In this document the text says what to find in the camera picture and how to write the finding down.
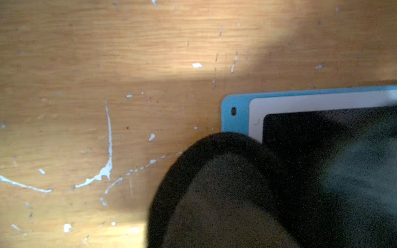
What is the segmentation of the dark grey wiping cloth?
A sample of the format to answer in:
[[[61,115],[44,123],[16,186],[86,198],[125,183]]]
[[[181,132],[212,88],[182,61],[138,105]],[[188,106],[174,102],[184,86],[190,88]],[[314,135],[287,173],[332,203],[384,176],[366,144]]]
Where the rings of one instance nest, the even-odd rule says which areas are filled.
[[[154,196],[150,248],[394,248],[397,171],[329,174],[238,133],[182,153]]]

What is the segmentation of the white teal drawing tablet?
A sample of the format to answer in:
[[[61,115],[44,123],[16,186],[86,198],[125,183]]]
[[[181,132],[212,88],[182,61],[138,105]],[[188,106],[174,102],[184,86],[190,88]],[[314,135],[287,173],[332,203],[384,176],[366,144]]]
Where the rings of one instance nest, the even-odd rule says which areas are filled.
[[[397,171],[394,86],[229,95],[221,129],[259,141],[283,159],[320,164],[329,174]]]

